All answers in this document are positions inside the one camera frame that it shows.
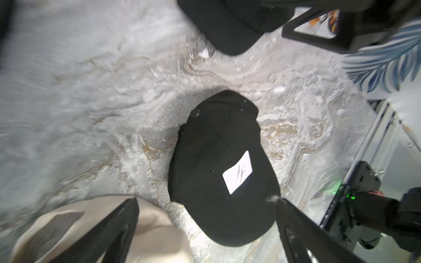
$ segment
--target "black cap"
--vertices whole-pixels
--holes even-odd
[[[213,241],[231,247],[252,242],[275,221],[280,196],[272,166],[260,145],[257,107],[225,90],[199,104],[170,162],[168,192],[184,205]]]
[[[285,24],[294,8],[259,6],[258,0],[177,0],[201,32],[227,55],[248,50],[263,34]]]

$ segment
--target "gray marble pattern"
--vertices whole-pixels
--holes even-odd
[[[319,223],[375,114],[339,57],[286,40],[218,52],[175,0],[21,0],[0,70],[0,258],[42,213],[106,194],[168,212],[198,263],[286,262],[277,228],[214,243],[171,203],[178,126],[232,89],[259,108],[282,195]]]

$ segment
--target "white marble surface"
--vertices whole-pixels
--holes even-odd
[[[175,0],[22,0],[1,66],[2,259],[41,213],[134,194],[186,231],[196,262],[285,262],[276,226],[223,247],[169,202],[178,126],[225,88],[248,97],[282,195],[319,222],[374,119],[336,54],[279,29],[228,57]]]

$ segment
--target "white paper label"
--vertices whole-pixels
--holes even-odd
[[[251,172],[253,172],[253,169],[251,168],[250,155],[248,151],[245,151],[241,159],[222,174],[229,194],[232,194],[249,177]]]

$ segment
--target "blue leaf pattern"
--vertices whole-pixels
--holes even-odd
[[[387,93],[399,91],[411,74],[413,81],[421,64],[421,19],[402,26],[387,43],[363,48],[345,56],[343,69],[360,91],[367,83],[367,93],[378,86]]]

